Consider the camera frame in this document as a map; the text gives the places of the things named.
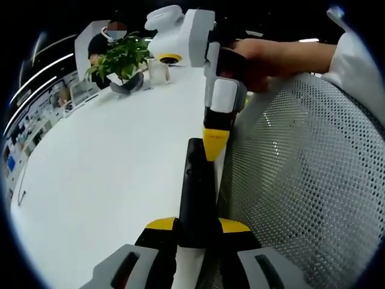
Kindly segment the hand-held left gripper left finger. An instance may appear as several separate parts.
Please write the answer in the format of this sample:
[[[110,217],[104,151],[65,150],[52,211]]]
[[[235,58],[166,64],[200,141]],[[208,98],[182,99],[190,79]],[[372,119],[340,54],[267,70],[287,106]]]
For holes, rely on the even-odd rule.
[[[171,288],[176,273],[177,218],[146,225],[134,244],[125,244],[93,269],[82,288]]]

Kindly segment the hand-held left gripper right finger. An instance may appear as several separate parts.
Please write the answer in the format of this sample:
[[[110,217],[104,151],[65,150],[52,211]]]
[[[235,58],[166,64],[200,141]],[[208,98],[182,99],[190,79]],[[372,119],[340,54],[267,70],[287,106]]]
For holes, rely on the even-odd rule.
[[[309,288],[304,273],[273,247],[261,247],[243,223],[219,219],[219,258],[224,288]]]

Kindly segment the person's right hand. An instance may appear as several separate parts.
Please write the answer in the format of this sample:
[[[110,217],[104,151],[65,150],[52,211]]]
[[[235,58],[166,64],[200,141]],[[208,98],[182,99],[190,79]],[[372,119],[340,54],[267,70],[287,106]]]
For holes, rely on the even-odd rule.
[[[228,47],[246,59],[242,82],[254,93],[267,92],[271,78],[285,78],[292,73],[286,48],[285,42],[258,39],[237,40]]]

